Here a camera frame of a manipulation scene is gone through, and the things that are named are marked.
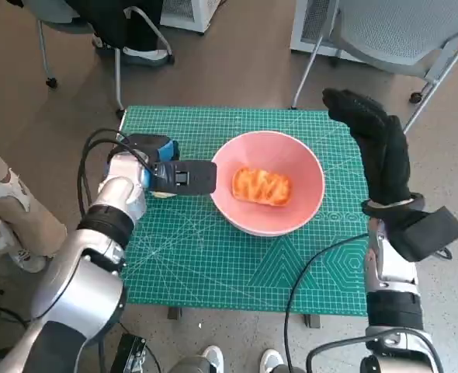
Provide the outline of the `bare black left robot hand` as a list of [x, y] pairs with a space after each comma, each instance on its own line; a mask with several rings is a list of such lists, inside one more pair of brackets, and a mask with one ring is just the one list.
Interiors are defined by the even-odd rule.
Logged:
[[178, 142], [166, 135], [131, 134], [120, 143], [142, 152], [151, 162], [176, 161], [180, 157]]

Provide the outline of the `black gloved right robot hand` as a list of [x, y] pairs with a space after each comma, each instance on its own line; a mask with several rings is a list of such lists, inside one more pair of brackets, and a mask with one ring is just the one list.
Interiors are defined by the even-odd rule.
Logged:
[[408, 143], [399, 118], [347, 89], [326, 88], [322, 100], [329, 117], [344, 123], [359, 146], [369, 199], [385, 206], [409, 200]]

